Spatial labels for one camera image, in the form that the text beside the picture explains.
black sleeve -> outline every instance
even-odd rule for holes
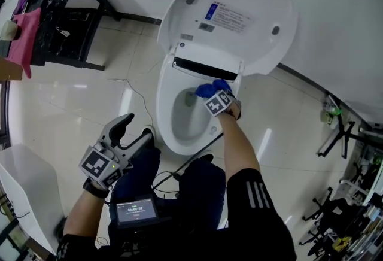
[[[293,239],[276,212],[259,171],[243,169],[230,177],[227,207],[229,232],[240,251],[256,251],[270,260],[296,260]]]
[[[104,250],[98,250],[93,238],[65,235],[57,249],[57,261],[102,260]]]

smart toilet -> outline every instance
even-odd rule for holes
[[[194,91],[220,78],[237,95],[243,75],[270,73],[291,46],[297,20],[293,0],[174,0],[158,36],[166,57],[156,114],[166,145],[192,155],[216,138],[219,121]]]

toilet hinge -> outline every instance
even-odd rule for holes
[[[175,47],[170,47],[169,53],[175,56],[175,53],[177,52],[177,47],[178,45],[176,45]]]
[[[239,72],[238,72],[238,74],[242,75],[244,71],[245,71],[245,62],[243,60],[241,60],[241,62],[239,64]]]

black cable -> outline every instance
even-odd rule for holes
[[[106,243],[106,244],[101,243],[98,239],[104,239],[105,242],[107,242],[107,243]],[[100,246],[109,246],[109,242],[108,242],[108,240],[105,239],[105,238],[103,238],[102,236],[98,236],[98,237],[96,238],[96,242],[97,242]]]
[[[16,216],[16,218],[23,218],[24,216],[27,216],[29,213],[31,213],[31,212],[27,212],[26,214],[24,214],[23,216],[17,216],[17,215],[15,215]]]
[[[213,144],[214,142],[216,142],[216,140],[220,139],[221,137],[223,136],[223,133],[221,133],[218,137],[216,137],[214,140],[212,140],[209,144],[207,144],[203,149],[201,149],[200,151],[198,151],[195,155],[193,155],[188,161],[186,161],[184,164],[182,164],[175,172],[171,173],[169,176],[167,176],[165,179],[161,180],[160,182],[158,182],[155,186],[153,186],[153,189],[156,190],[162,183],[164,183],[166,180],[168,180],[169,178],[171,178],[174,174],[176,174],[177,172],[179,172],[181,169],[183,169],[183,167],[185,167],[186,165],[188,165],[189,163],[191,163],[192,161],[194,161],[195,159],[197,159],[198,155],[201,154],[201,152],[203,152],[206,148],[208,148],[211,144]]]
[[[112,194],[113,194],[114,193],[113,185],[111,185],[110,188],[112,189]],[[110,203],[111,203],[110,201],[104,201],[104,204],[107,206],[109,206]]]
[[[5,201],[3,201],[3,202],[0,204],[0,213],[1,213],[3,216],[7,216],[6,213],[2,211],[2,206],[3,206],[4,204],[7,204],[7,207],[8,207],[9,210],[11,211],[12,204],[11,204],[10,200],[8,199],[7,194],[2,195],[2,198],[4,198],[4,197],[5,197]]]
[[[152,188],[153,190],[156,190],[158,192],[162,192],[162,193],[178,193],[179,191],[162,191],[162,190],[159,190],[159,189],[154,189]]]
[[[155,179],[156,179],[159,175],[164,174],[164,173],[166,173],[166,172],[167,172],[168,174],[170,174],[170,175],[173,175],[172,172],[168,172],[168,171],[160,172],[160,173],[158,173],[158,174],[155,176],[155,178],[153,179],[153,182],[155,181]],[[151,185],[151,188],[152,188],[153,190],[156,190],[156,191],[158,191],[158,192],[162,192],[162,193],[178,193],[178,191],[163,191],[163,190],[155,189],[153,185]]]

digital display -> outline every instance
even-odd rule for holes
[[[150,198],[141,199],[140,201],[124,202],[116,206],[120,223],[135,222],[157,217],[153,201]]]

